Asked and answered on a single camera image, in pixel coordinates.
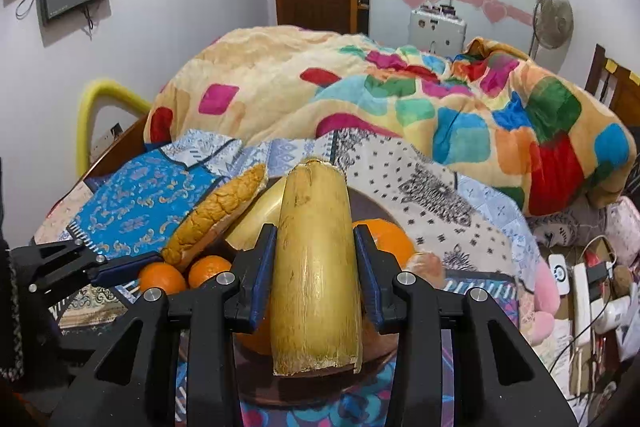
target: bamboo shoot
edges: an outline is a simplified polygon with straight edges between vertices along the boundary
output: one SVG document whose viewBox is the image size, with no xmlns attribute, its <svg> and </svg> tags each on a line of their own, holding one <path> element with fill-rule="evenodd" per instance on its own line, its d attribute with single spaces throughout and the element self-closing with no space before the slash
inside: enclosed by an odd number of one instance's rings
<svg viewBox="0 0 640 427">
<path fill-rule="evenodd" d="M 273 374 L 362 363 L 362 317 L 344 176 L 308 160 L 287 177 L 271 288 Z"/>
<path fill-rule="evenodd" d="M 225 241 L 236 250 L 251 250 L 255 247 L 262 226 L 278 224 L 280 205 L 287 177 L 283 176 L 273 186 L 267 188 L 226 233 Z"/>
</svg>

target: electrical outlet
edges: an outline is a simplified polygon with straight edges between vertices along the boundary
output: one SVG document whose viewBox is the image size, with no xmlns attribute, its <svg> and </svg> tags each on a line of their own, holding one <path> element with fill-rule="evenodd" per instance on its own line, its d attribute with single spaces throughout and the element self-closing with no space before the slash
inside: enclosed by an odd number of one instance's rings
<svg viewBox="0 0 640 427">
<path fill-rule="evenodd" d="M 118 136 L 122 134 L 122 126 L 117 123 L 110 130 L 100 136 L 91 146 L 91 152 L 89 160 L 91 163 L 95 162 L 104 153 L 113 142 L 116 141 Z"/>
</svg>

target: fan grille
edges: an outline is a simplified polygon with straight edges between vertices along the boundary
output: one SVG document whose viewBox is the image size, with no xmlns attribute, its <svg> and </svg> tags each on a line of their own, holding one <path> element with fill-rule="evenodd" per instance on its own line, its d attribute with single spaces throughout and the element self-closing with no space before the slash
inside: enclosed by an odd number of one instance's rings
<svg viewBox="0 0 640 427">
<path fill-rule="evenodd" d="M 543 47 L 554 50 L 568 41 L 574 29 L 574 12 L 569 0 L 538 0 L 533 31 Z"/>
</svg>

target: yellow sticky note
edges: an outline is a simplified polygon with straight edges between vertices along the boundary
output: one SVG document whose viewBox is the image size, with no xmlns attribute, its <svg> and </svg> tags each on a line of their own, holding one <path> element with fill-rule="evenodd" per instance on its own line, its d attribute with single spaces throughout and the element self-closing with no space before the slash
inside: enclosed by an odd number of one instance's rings
<svg viewBox="0 0 640 427">
<path fill-rule="evenodd" d="M 609 73 L 613 74 L 613 73 L 615 73 L 615 72 L 616 72 L 616 70 L 617 70 L 617 68 L 618 68 L 618 65 L 617 65 L 613 60 L 611 60 L 610 58 L 608 58 L 608 59 L 607 59 L 607 65 L 606 65 L 606 66 L 604 66 L 604 68 L 605 68 L 607 71 L 609 71 Z"/>
</svg>

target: orange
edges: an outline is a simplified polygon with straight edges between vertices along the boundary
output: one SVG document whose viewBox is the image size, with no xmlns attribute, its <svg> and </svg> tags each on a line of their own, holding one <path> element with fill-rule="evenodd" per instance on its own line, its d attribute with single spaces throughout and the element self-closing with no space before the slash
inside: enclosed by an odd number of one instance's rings
<svg viewBox="0 0 640 427">
<path fill-rule="evenodd" d="M 142 293 L 149 288 L 162 288 L 167 295 L 171 295 L 187 289 L 182 274 L 169 263 L 147 264 L 140 270 L 138 282 Z"/>
<path fill-rule="evenodd" d="M 189 286 L 197 288 L 207 279 L 231 268 L 231 263 L 219 255 L 207 255 L 198 259 L 189 270 Z"/>
<path fill-rule="evenodd" d="M 246 347 L 261 355 L 271 356 L 271 321 L 269 319 L 269 307 L 264 312 L 264 318 L 254 333 L 236 333 L 236 339 Z"/>
<path fill-rule="evenodd" d="M 411 239 L 398 225 L 384 219 L 364 219 L 353 222 L 354 228 L 358 225 L 367 225 L 378 250 L 392 253 L 401 268 L 406 266 L 407 261 L 415 253 Z"/>
</svg>

